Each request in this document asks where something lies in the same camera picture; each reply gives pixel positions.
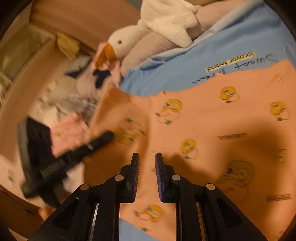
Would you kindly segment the white wall shelf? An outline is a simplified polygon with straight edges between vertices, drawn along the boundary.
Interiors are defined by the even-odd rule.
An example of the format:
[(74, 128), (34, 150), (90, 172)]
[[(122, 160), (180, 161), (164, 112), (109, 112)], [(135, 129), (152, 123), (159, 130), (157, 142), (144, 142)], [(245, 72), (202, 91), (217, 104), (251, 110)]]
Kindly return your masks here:
[(54, 43), (55, 40), (53, 33), (28, 23), (1, 45), (1, 106), (5, 105), (17, 75), (29, 60), (46, 44)]

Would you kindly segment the pink shirt under goose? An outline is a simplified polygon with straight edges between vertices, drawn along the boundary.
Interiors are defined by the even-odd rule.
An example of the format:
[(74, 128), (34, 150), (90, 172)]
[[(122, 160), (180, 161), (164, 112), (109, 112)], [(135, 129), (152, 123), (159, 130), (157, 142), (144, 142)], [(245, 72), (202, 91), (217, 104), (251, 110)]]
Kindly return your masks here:
[(96, 65), (97, 65), (98, 60), (100, 59), (99, 56), (104, 53), (105, 49), (109, 50), (109, 44), (107, 42), (100, 43), (95, 55), (92, 58), (91, 64), (90, 64), (92, 76), (93, 76), (93, 71), (96, 69), (99, 69), (102, 71), (109, 70), (111, 73), (111, 75), (109, 75), (104, 80), (104, 83), (100, 89), (95, 88), (96, 91), (103, 90), (104, 85), (106, 85), (106, 84), (107, 85), (109, 85), (109, 84), (114, 85), (115, 87), (119, 88), (119, 85), (122, 81), (122, 75), (120, 72), (121, 71), (121, 60), (120, 59), (109, 62), (109, 60), (105, 57), (104, 58), (105, 62), (99, 68), (97, 68)]

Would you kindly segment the white plush goose toy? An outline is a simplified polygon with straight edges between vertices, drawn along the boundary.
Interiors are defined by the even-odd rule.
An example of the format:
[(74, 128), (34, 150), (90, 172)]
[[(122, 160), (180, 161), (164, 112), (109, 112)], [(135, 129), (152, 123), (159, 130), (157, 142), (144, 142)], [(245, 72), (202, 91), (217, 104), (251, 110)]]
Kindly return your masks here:
[(116, 30), (93, 59), (95, 69), (125, 57), (145, 35), (154, 31), (181, 48), (192, 44), (187, 30), (197, 27), (198, 9), (187, 1), (143, 1), (140, 20)]

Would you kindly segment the dark navy garment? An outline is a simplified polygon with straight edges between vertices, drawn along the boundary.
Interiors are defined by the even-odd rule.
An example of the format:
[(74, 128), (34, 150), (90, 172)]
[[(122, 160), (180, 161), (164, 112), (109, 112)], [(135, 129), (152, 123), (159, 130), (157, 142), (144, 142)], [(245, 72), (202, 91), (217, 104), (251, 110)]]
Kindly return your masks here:
[(93, 76), (95, 77), (95, 88), (100, 89), (104, 83), (104, 80), (111, 75), (109, 70), (99, 70), (93, 71)]

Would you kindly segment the pink and grey curtains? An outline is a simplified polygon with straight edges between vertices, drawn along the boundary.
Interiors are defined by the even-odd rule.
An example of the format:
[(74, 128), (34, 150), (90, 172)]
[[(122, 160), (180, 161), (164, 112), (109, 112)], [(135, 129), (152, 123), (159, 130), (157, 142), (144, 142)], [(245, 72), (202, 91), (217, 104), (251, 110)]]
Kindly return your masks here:
[(126, 1), (33, 1), (30, 22), (62, 32), (92, 49), (117, 29), (134, 25), (140, 11)]

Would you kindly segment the blue floral bed blanket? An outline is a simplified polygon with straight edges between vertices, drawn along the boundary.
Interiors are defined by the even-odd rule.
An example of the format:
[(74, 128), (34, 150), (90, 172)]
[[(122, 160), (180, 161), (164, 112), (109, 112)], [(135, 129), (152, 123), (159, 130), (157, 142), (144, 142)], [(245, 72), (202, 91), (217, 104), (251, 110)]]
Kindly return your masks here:
[(187, 49), (172, 49), (129, 70), (120, 90), (151, 96), (179, 91), (215, 74), (295, 63), (295, 39), (282, 19), (263, 1), (245, 3), (215, 23)]

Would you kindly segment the orange cartoon print pajama pants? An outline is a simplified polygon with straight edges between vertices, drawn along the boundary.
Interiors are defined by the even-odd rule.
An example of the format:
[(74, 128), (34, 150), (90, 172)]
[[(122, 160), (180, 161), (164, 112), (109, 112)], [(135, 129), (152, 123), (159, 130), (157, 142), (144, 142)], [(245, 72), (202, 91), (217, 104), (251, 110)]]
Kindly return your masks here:
[(139, 154), (133, 204), (120, 217), (158, 240), (175, 240), (175, 206), (159, 200), (154, 157), (197, 185), (215, 184), (268, 240), (295, 216), (295, 68), (219, 74), (193, 88), (139, 97), (108, 87), (89, 137), (115, 139), (85, 163), (84, 180), (98, 185)]

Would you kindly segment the pink quilted garment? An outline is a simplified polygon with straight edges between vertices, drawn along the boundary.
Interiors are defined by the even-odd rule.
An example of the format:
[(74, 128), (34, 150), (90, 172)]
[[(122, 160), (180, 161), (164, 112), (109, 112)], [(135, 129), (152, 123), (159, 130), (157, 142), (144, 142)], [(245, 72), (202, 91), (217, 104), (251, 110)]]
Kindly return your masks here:
[(62, 118), (51, 128), (52, 152), (55, 157), (68, 150), (74, 150), (85, 143), (89, 126), (76, 112)]

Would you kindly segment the grey plaid pillow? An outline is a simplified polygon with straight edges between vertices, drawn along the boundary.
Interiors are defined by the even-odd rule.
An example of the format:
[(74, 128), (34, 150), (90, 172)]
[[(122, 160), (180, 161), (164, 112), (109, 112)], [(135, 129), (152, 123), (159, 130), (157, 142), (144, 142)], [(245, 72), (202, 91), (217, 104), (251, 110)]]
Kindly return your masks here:
[(50, 82), (36, 103), (39, 120), (48, 126), (60, 122), (72, 112), (89, 124), (96, 105), (97, 100), (79, 94), (76, 80), (70, 77)]

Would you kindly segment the straw fan on wall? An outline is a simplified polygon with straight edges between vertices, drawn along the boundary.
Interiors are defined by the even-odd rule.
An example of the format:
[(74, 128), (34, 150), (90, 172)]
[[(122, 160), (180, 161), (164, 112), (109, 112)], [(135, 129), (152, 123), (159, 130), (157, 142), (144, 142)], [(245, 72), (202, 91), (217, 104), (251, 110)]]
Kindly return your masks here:
[(64, 33), (58, 33), (57, 46), (70, 59), (75, 59), (80, 51), (79, 41)]

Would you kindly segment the mauve long pillow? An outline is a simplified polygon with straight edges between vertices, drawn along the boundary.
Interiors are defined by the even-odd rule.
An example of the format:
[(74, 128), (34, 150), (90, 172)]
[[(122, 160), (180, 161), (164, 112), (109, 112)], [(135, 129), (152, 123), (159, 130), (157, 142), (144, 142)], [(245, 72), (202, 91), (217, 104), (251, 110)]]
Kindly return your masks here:
[[(245, 0), (188, 2), (196, 7), (197, 12), (195, 16), (199, 22), (197, 27), (187, 30), (193, 41), (210, 29), (227, 13), (247, 3)], [(137, 67), (146, 59), (174, 48), (177, 48), (176, 44), (152, 31), (139, 40), (128, 55), (121, 61), (121, 75), (125, 77), (130, 69)]]

